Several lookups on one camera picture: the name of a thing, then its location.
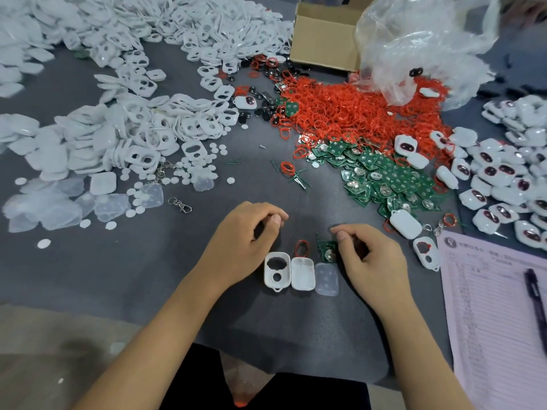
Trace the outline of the person's right hand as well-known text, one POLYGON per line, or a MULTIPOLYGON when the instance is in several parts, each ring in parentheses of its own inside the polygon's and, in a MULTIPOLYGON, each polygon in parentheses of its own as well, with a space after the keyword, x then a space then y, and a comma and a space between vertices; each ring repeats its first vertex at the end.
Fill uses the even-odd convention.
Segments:
POLYGON ((364 243, 362 259, 341 260, 352 286, 375 313, 388 319, 415 309, 407 260, 400 245, 367 224, 340 224, 330 229, 335 236, 339 230, 357 236, 364 243))

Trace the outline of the person's left forearm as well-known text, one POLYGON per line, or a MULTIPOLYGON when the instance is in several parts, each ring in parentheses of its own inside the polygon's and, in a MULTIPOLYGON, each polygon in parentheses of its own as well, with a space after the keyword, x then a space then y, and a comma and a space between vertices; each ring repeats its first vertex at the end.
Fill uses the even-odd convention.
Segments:
POLYGON ((159 410, 207 315, 230 278, 195 267, 72 410, 159 410))

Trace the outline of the green circuit board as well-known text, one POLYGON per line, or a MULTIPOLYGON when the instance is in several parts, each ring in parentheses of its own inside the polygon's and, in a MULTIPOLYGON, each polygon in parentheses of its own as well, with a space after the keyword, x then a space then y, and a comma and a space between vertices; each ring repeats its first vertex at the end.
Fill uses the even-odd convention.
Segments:
POLYGON ((316 243, 318 248, 319 257, 321 262, 324 263, 337 263, 338 262, 338 242, 328 241, 320 238, 316 234, 316 243))

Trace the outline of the translucent square pad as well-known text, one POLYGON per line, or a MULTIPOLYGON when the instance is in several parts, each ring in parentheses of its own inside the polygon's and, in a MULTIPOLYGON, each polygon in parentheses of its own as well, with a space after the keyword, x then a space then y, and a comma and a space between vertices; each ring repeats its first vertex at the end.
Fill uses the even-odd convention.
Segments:
POLYGON ((340 271, 336 263, 317 263, 315 264, 317 294, 328 297, 336 297, 339 293, 338 277, 340 271))

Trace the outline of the white plain back shell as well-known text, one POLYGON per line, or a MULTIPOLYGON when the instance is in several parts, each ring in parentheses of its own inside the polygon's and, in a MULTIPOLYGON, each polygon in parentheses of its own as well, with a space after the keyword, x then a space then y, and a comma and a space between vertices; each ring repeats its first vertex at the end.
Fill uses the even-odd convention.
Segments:
POLYGON ((316 287, 315 264, 308 257, 291 259, 291 287, 298 291, 312 291, 316 287))

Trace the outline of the white holed front shell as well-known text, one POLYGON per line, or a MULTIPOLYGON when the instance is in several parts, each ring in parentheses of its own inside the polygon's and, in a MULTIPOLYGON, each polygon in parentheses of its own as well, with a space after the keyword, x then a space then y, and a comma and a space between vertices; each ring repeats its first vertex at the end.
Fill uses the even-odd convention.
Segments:
POLYGON ((264 260, 264 284, 281 292, 291 285, 291 257, 284 252, 271 252, 264 260))

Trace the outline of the pile of green circuit boards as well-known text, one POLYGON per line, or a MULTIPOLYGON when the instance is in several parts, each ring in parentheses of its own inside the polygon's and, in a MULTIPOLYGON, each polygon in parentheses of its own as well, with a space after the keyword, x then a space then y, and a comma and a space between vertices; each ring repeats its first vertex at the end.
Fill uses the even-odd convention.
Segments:
POLYGON ((366 143, 321 142, 305 158, 318 168, 330 165, 339 171, 346 193, 359 206, 377 204, 388 219, 394 210, 440 212, 442 195, 435 181, 421 170, 400 165, 366 143))

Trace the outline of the scatter of white round discs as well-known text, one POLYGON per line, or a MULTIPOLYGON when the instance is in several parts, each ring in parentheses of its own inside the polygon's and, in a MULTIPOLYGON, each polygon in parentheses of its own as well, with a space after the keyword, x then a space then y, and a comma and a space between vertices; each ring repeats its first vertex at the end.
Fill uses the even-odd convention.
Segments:
MULTIPOLYGON (((175 170, 169 169, 166 172, 166 176, 171 179, 171 183, 168 185, 191 185, 193 186, 194 190, 198 192, 209 191, 213 189, 215 186, 215 180, 218 178, 216 167, 213 163, 218 156, 226 156, 228 154, 227 145, 209 143, 207 148, 202 149, 200 145, 197 145, 191 147, 190 150, 195 150, 194 157, 182 157, 179 161, 173 163, 177 166, 175 170)), ((123 169, 128 169, 131 179, 131 171, 129 167, 123 169)), ((149 174, 140 173, 139 180, 145 175, 155 175, 155 172, 149 174)))

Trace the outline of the pile of small black parts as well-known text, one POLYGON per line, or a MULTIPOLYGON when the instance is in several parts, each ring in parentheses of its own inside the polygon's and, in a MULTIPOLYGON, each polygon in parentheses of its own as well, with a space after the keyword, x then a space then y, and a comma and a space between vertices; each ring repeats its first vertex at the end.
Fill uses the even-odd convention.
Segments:
POLYGON ((273 91, 260 90, 252 85, 235 86, 235 77, 227 75, 225 80, 228 85, 234 88, 234 93, 228 102, 234 105, 236 96, 254 96, 257 99, 258 107, 255 110, 238 110, 238 123, 242 128, 248 127, 248 121, 252 116, 260 118, 278 127, 282 132, 289 132, 292 128, 291 119, 295 117, 301 108, 300 99, 291 97, 293 87, 299 78, 310 77, 310 67, 307 65, 296 65, 286 56, 266 56, 257 54, 241 61, 240 67, 248 69, 250 79, 257 79, 264 76, 273 85, 273 91))

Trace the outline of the brown cardboard box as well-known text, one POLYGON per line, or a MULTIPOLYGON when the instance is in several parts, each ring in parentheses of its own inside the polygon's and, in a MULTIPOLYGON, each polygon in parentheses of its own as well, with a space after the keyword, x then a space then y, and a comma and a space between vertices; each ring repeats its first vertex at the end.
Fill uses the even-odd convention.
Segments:
POLYGON ((357 71, 360 67, 355 29, 363 11, 375 0, 349 0, 327 6, 299 0, 290 60, 318 67, 357 71))

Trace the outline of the clear plastic bag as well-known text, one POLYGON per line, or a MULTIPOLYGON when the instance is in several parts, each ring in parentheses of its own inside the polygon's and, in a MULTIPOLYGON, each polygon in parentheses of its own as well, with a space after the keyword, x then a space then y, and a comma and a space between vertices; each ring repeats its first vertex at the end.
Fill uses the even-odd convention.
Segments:
POLYGON ((411 71, 422 69, 448 89, 443 110, 465 105, 495 80, 479 55, 498 40, 500 8, 500 0, 375 0, 355 29, 357 87, 406 105, 418 90, 411 71))

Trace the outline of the pile of white holed frames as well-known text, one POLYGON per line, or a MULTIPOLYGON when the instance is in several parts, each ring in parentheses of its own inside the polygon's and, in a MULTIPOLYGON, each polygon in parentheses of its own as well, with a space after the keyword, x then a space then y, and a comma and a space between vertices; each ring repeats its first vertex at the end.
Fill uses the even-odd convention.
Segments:
POLYGON ((106 135, 106 143, 93 152, 101 164, 79 174, 110 171, 128 165, 147 172, 157 161, 191 142, 219 139, 248 114, 233 102, 235 88, 223 83, 240 68, 277 68, 288 59, 294 24, 261 4, 247 0, 52 0, 53 12, 63 29, 63 42, 77 52, 86 51, 99 67, 110 66, 117 76, 95 75, 105 90, 101 104, 116 101, 125 107, 120 116, 92 122, 106 135), (190 62, 201 62, 201 86, 214 100, 176 94, 151 95, 165 75, 146 70, 148 57, 142 41, 179 46, 190 62))

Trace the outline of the pile of translucent pads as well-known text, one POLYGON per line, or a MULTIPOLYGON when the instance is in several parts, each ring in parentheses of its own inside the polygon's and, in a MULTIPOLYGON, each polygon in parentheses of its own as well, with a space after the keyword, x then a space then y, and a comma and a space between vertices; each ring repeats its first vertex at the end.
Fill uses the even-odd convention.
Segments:
POLYGON ((3 205, 1 214, 7 220, 8 233, 24 233, 37 227, 54 231, 78 226, 87 228, 92 217, 106 230, 117 227, 117 219, 133 218, 165 202, 161 183, 154 175, 145 175, 126 191, 117 192, 119 182, 130 179, 128 169, 82 175, 60 180, 17 178, 20 192, 3 205))

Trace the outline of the white closed keychain case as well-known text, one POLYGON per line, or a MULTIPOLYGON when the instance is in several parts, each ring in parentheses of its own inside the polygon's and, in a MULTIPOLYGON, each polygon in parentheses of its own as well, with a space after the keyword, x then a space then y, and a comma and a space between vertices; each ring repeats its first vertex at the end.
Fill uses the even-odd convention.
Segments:
POLYGON ((423 231, 422 224, 405 209, 391 211, 389 222, 405 239, 413 240, 423 231))

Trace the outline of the pile of assembled white keychains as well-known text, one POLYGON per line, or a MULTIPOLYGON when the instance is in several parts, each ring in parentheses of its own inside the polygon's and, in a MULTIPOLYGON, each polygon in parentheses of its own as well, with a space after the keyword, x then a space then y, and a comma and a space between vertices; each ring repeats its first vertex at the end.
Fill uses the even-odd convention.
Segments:
POLYGON ((428 148, 396 137, 395 150, 414 168, 427 163, 419 150, 448 158, 434 180, 460 190, 471 229, 547 252, 547 96, 490 101, 481 116, 505 128, 504 138, 480 139, 477 131, 456 126, 448 133, 426 130, 428 148))

